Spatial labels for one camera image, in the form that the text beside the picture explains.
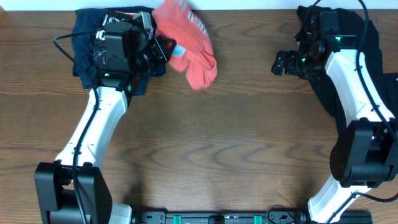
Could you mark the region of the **red-orange t-shirt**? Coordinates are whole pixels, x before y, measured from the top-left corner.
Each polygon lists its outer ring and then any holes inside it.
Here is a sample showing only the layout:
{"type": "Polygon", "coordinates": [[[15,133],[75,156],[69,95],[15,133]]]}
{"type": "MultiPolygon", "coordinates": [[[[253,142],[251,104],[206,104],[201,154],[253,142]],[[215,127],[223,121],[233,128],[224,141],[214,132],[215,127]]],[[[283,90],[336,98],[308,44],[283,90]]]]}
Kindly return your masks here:
{"type": "Polygon", "coordinates": [[[152,11],[156,33],[173,39],[176,46],[169,64],[184,72],[194,90],[208,88],[218,74],[210,36],[205,24],[185,1],[165,0],[152,11]]]}

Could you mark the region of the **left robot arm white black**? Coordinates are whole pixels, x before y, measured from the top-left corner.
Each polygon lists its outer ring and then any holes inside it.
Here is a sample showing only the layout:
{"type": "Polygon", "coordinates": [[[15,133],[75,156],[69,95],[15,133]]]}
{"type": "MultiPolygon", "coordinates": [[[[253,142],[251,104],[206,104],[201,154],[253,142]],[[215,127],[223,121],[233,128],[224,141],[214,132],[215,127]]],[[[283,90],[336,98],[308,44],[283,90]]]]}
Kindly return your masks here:
{"type": "Polygon", "coordinates": [[[134,223],[134,210],[113,203],[101,173],[106,152],[126,113],[139,79],[166,64],[173,39],[105,35],[94,42],[96,78],[75,132],[53,162],[41,162],[34,174],[43,223],[134,223]]]}

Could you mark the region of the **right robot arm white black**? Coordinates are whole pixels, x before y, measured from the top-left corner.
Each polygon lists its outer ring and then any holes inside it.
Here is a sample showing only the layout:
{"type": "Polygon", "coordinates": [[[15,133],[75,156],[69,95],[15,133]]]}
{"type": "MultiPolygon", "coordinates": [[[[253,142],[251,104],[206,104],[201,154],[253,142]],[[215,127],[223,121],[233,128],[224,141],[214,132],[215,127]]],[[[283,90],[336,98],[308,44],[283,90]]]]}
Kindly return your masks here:
{"type": "Polygon", "coordinates": [[[297,223],[370,223],[369,215],[350,214],[347,208],[358,197],[377,200],[369,191],[397,175],[397,118],[377,92],[356,39],[309,36],[297,51],[278,51],[271,67],[277,76],[328,82],[343,113],[344,130],[330,153],[331,175],[297,223]]]}

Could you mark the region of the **black garment pile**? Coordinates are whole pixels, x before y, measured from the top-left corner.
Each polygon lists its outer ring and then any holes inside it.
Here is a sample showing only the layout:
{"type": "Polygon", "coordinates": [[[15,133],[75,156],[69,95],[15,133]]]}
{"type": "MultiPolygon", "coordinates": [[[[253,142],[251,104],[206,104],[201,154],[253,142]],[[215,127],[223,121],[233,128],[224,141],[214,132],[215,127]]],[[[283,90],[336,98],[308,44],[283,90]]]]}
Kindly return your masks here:
{"type": "MultiPolygon", "coordinates": [[[[354,11],[342,8],[337,8],[335,11],[338,13],[340,32],[344,35],[356,35],[358,38],[362,38],[364,20],[354,11]]],[[[366,67],[381,100],[388,110],[397,116],[397,73],[383,72],[379,33],[372,21],[368,22],[361,51],[365,55],[366,67]]],[[[310,80],[309,83],[326,111],[335,118],[337,131],[341,136],[346,129],[347,122],[341,101],[332,82],[323,79],[310,80]]]]}

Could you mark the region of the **folded navy printed t-shirt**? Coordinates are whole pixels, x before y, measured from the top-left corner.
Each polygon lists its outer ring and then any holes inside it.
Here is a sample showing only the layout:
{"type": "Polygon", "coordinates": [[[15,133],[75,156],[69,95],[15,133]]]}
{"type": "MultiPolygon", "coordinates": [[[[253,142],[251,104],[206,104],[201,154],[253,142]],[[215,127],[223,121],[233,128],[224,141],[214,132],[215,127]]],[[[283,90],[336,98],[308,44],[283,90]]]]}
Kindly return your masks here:
{"type": "MultiPolygon", "coordinates": [[[[105,9],[86,8],[75,11],[76,21],[73,28],[73,33],[91,31],[100,28],[103,24],[107,24],[113,21],[122,21],[133,17],[138,12],[148,12],[149,14],[153,11],[152,8],[144,6],[134,7],[111,7],[105,9]]],[[[94,42],[99,41],[97,35],[85,34],[72,37],[72,47],[74,51],[74,59],[76,62],[73,64],[73,76],[80,77],[82,87],[89,89],[90,81],[87,79],[78,68],[81,65],[86,72],[94,76],[95,72],[95,61],[94,61],[94,42]]],[[[152,77],[161,77],[165,75],[166,67],[161,65],[154,70],[149,70],[140,80],[135,92],[136,96],[143,96],[146,93],[147,84],[149,79],[152,77]]]]}

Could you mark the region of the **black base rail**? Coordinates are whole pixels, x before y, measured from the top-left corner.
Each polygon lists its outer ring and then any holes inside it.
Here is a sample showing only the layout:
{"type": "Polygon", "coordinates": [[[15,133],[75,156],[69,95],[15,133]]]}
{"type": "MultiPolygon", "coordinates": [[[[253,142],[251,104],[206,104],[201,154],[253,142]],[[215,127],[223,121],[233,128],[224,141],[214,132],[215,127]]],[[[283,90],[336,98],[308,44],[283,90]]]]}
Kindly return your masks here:
{"type": "Polygon", "coordinates": [[[133,211],[130,224],[311,224],[304,209],[273,205],[265,211],[168,212],[133,211]]]}

